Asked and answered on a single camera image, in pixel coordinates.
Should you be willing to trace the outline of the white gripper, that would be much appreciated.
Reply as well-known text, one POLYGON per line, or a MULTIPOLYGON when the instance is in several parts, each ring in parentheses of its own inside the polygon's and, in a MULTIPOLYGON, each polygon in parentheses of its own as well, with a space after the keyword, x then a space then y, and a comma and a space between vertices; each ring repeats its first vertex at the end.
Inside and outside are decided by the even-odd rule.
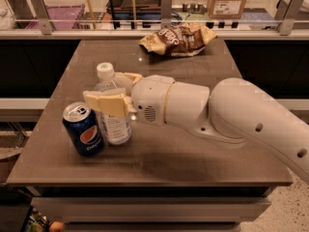
POLYGON ((135 72, 117 72, 116 76, 125 85, 136 83, 131 97, 125 94, 104 95, 99 91, 84 91, 83 97, 88 106, 104 115, 116 117, 126 117, 137 112, 140 122, 162 126, 166 97, 176 80, 162 75, 143 78, 140 73, 135 72))

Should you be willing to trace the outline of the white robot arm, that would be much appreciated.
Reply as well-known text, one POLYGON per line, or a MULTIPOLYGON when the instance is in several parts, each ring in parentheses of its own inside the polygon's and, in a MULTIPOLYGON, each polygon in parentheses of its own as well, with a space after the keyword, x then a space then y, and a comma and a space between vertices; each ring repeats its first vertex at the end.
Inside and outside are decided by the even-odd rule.
POLYGON ((85 91, 85 102, 106 115, 136 113, 142 123, 179 127, 230 147, 259 143, 309 182, 309 126, 251 82, 230 77, 211 89, 162 75, 129 77, 129 95, 85 91))

